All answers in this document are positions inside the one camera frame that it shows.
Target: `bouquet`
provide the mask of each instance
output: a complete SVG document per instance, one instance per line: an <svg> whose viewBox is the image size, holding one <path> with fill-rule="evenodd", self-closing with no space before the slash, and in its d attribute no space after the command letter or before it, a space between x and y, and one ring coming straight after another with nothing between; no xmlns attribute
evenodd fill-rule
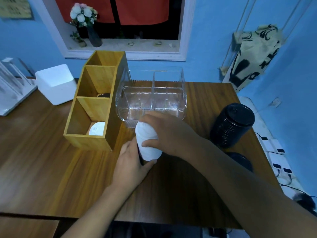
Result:
<svg viewBox="0 0 317 238"><path fill-rule="evenodd" d="M70 23L76 27L93 26L97 20L97 14L98 12L95 9L86 4L75 3L70 11L70 17L72 18Z"/></svg>

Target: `dark window opening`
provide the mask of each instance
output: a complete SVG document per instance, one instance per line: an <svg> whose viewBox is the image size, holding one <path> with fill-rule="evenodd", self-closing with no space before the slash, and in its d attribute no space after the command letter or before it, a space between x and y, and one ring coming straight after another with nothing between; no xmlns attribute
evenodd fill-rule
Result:
<svg viewBox="0 0 317 238"><path fill-rule="evenodd" d="M96 22L94 29L100 38L178 40L182 0L170 0L168 21L155 25L122 26L115 0L110 3L115 23ZM86 27L77 30L81 38L88 38Z"/></svg>

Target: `yellow sign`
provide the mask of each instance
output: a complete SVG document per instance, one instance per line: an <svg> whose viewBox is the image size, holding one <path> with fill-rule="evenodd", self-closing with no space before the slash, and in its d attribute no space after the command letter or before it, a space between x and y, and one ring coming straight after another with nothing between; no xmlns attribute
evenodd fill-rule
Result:
<svg viewBox="0 0 317 238"><path fill-rule="evenodd" d="M31 18L28 0L0 0L0 17Z"/></svg>

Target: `paper bag with black print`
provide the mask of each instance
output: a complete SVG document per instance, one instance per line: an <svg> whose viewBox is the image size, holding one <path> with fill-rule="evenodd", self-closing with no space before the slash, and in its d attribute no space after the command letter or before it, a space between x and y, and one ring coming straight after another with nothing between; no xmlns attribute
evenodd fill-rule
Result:
<svg viewBox="0 0 317 238"><path fill-rule="evenodd" d="M275 25L265 25L255 32L243 32L240 40L241 48L228 70L235 91L264 73L281 46L282 33Z"/></svg>

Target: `white window frame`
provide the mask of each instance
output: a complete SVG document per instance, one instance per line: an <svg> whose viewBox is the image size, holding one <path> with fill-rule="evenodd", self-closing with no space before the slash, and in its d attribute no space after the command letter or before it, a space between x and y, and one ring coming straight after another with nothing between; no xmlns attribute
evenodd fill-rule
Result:
<svg viewBox="0 0 317 238"><path fill-rule="evenodd" d="M88 39L87 47L78 47L69 36L76 28L65 23L55 0L30 1L65 58L87 59L94 50L102 49L125 51L129 60L186 60L196 0L182 1L178 40L103 39L98 48L92 47Z"/></svg>

